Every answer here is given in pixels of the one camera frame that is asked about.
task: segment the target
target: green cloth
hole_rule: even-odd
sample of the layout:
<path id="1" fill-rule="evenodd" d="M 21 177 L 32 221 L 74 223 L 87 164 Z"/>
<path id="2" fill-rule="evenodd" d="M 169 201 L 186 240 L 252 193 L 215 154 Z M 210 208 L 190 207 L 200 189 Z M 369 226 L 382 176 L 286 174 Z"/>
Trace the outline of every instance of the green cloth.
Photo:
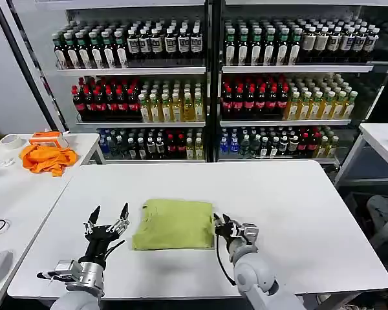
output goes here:
<path id="1" fill-rule="evenodd" d="M 213 246 L 213 205 L 150 199 L 132 238 L 134 250 L 204 249 Z"/>

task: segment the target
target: white wall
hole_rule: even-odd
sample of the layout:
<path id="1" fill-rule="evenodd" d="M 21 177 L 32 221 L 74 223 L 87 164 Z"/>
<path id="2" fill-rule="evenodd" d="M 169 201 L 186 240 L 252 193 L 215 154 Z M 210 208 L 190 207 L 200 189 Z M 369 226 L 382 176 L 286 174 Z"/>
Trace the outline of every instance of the white wall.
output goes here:
<path id="1" fill-rule="evenodd" d="M 0 134 L 49 128 L 0 27 Z"/>

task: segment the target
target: orange towel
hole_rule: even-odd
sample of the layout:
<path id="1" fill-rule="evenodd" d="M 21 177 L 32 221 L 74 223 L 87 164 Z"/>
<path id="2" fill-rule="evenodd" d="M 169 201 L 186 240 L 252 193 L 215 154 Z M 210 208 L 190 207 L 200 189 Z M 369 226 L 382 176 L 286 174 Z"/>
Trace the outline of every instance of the orange towel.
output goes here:
<path id="1" fill-rule="evenodd" d="M 52 176 L 61 176 L 65 166 L 76 163 L 78 155 L 71 149 L 59 149 L 42 145 L 29 145 L 19 155 L 23 166 L 33 173 L 52 171 Z"/>

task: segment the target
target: white table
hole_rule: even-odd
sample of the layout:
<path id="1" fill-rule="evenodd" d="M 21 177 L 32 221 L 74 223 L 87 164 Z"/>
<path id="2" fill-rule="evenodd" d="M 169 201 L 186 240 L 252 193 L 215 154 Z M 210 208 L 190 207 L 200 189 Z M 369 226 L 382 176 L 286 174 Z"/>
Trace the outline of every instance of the white table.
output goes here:
<path id="1" fill-rule="evenodd" d="M 212 202 L 240 222 L 255 223 L 260 253 L 295 294 L 388 288 L 388 274 L 315 161 L 84 166 L 58 200 L 15 275 L 8 294 L 56 299 L 63 283 L 36 278 L 58 260 L 87 248 L 83 222 L 101 205 L 100 225 L 113 223 L 129 202 L 131 224 L 107 261 L 106 300 L 238 296 L 215 251 L 131 251 L 131 237 L 149 198 Z M 225 268 L 232 274 L 225 242 Z"/>
<path id="2" fill-rule="evenodd" d="M 362 148 L 368 143 L 388 163 L 388 124 L 364 123 L 360 125 L 361 134 L 355 141 L 341 169 L 336 175 L 334 184 L 338 188 L 354 165 Z M 376 249 L 388 240 L 388 222 L 371 238 L 371 244 Z"/>
<path id="3" fill-rule="evenodd" d="M 33 174 L 23 168 L 19 159 L 19 153 L 28 145 L 27 139 L 32 135 L 18 136 L 25 140 L 20 148 L 7 150 L 0 144 L 0 163 L 7 158 L 16 161 L 9 167 L 0 167 L 0 219 L 10 222 L 9 228 L 0 234 L 0 251 L 13 252 L 12 269 L 0 282 L 0 304 L 33 239 L 74 171 L 88 162 L 94 152 L 101 152 L 98 134 L 66 134 L 69 147 L 78 154 L 77 162 L 67 167 L 62 177 L 52 177 L 50 172 Z"/>

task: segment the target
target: shelf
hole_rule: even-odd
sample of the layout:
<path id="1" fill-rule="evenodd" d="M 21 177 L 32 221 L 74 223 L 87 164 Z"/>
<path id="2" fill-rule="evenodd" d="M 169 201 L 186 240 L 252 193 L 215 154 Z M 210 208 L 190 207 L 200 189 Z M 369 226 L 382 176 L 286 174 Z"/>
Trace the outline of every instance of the shelf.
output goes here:
<path id="1" fill-rule="evenodd" d="M 366 73 L 372 65 L 223 66 L 222 73 Z"/>
<path id="2" fill-rule="evenodd" d="M 132 8 L 144 6 L 203 6 L 202 0 L 55 0 L 36 1 L 38 10 L 78 10 L 82 8 Z"/>
<path id="3" fill-rule="evenodd" d="M 301 121 L 220 121 L 221 127 L 242 127 L 242 126 L 319 126 L 319 125 L 328 125 L 328 126 L 341 126 L 348 125 L 351 122 L 350 119 L 326 119 L 326 120 L 316 120 L 308 119 Z"/>
<path id="4" fill-rule="evenodd" d="M 187 121 L 184 123 L 76 123 L 81 129 L 95 128 L 202 128 L 205 121 Z"/>
<path id="5" fill-rule="evenodd" d="M 58 70 L 64 76 L 153 76 L 157 74 L 201 74 L 206 67 L 171 68 L 114 68 L 114 69 L 68 69 Z"/>
<path id="6" fill-rule="evenodd" d="M 226 0 L 227 5 L 364 5 L 388 6 L 388 0 Z"/>

